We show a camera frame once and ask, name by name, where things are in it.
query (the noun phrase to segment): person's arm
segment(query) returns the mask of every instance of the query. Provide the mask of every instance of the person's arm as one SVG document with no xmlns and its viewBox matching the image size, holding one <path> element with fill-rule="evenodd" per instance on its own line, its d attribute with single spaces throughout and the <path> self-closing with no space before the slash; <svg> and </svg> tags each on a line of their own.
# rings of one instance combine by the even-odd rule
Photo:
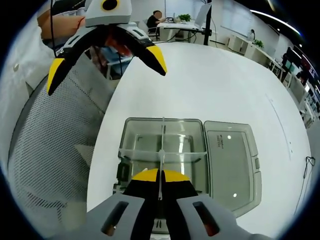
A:
<svg viewBox="0 0 320 240">
<path fill-rule="evenodd" d="M 54 38 L 70 37 L 74 35 L 78 28 L 85 24 L 84 16 L 53 16 L 53 36 Z M 51 39 L 51 19 L 50 10 L 38 17 L 38 24 L 42 30 L 43 39 Z"/>
<path fill-rule="evenodd" d="M 163 23 L 165 20 L 166 20 L 166 19 L 163 18 L 163 19 L 160 19 L 160 20 L 158 20 L 158 21 L 155 21 L 155 23 L 156 23 L 156 24 Z"/>
<path fill-rule="evenodd" d="M 79 27 L 86 24 L 85 16 L 52 16 L 53 22 L 53 36 L 54 38 L 60 37 L 71 37 L 73 36 Z M 42 30 L 41 37 L 43 39 L 51 39 L 51 20 L 50 20 L 50 10 L 47 10 L 38 17 L 38 24 Z M 120 54 L 130 56 L 131 52 L 129 49 L 122 44 L 119 44 L 112 34 L 112 29 L 110 29 L 111 34 L 108 35 L 105 40 L 105 45 L 115 48 Z"/>
</svg>

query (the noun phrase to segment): desk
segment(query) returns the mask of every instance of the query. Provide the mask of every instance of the desk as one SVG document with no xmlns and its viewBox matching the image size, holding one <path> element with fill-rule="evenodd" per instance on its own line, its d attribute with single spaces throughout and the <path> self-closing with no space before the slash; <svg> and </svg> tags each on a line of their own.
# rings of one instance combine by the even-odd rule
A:
<svg viewBox="0 0 320 240">
<path fill-rule="evenodd" d="M 194 21 L 186 22 L 186 23 L 174 23 L 174 22 L 161 22 L 157 25 L 160 29 L 168 29 L 169 34 L 167 37 L 167 41 L 171 40 L 178 30 L 183 31 L 189 31 L 189 32 L 195 32 L 195 33 L 202 33 L 204 29 L 199 28 L 195 26 Z"/>
<path fill-rule="evenodd" d="M 226 50 L 181 42 L 158 46 L 167 75 L 134 58 L 109 103 L 93 152 L 87 211 L 113 193 L 127 118 L 244 123 L 250 124 L 258 149 L 262 200 L 237 223 L 276 237 L 294 216 L 310 155 L 304 123 L 286 88 L 265 67 Z"/>
<path fill-rule="evenodd" d="M 273 57 L 269 56 L 262 49 L 255 46 L 251 41 L 248 41 L 240 36 L 232 35 L 228 42 L 228 48 L 263 66 L 266 66 L 267 61 L 270 60 L 272 63 L 272 67 L 270 69 L 271 72 L 273 72 L 275 68 L 278 68 L 280 70 L 281 79 L 283 72 L 281 66 Z"/>
</svg>

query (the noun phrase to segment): potted plant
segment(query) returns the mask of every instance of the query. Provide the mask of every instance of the potted plant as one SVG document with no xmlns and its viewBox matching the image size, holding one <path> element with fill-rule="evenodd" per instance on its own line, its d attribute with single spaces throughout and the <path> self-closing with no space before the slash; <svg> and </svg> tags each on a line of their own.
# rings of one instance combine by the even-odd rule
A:
<svg viewBox="0 0 320 240">
<path fill-rule="evenodd" d="M 258 46 L 259 48 L 263 49 L 264 48 L 264 43 L 261 40 L 254 40 L 253 42 L 254 45 Z"/>
<path fill-rule="evenodd" d="M 181 15 L 178 16 L 178 18 L 179 18 L 182 22 L 190 22 L 190 20 L 191 20 L 190 14 L 181 14 Z"/>
</svg>

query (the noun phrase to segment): whiteboard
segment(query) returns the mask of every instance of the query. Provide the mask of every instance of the whiteboard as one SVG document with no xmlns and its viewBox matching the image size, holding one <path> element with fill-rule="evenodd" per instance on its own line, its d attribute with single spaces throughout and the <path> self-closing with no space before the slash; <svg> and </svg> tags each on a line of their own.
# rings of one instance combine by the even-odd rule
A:
<svg viewBox="0 0 320 240">
<path fill-rule="evenodd" d="M 223 1 L 221 27 L 247 36 L 251 29 L 253 15 L 248 8 L 233 0 Z"/>
</svg>

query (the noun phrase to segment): gray mesh surface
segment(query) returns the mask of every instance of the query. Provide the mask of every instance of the gray mesh surface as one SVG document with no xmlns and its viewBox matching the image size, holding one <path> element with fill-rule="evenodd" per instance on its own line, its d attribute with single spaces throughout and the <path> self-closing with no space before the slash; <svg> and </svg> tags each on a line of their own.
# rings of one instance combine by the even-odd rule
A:
<svg viewBox="0 0 320 240">
<path fill-rule="evenodd" d="M 52 96 L 44 79 L 23 109 L 14 130 L 8 181 L 33 227 L 50 237 L 85 221 L 92 152 L 112 90 L 82 55 Z M 82 151 L 92 151 L 83 147 Z"/>
</svg>

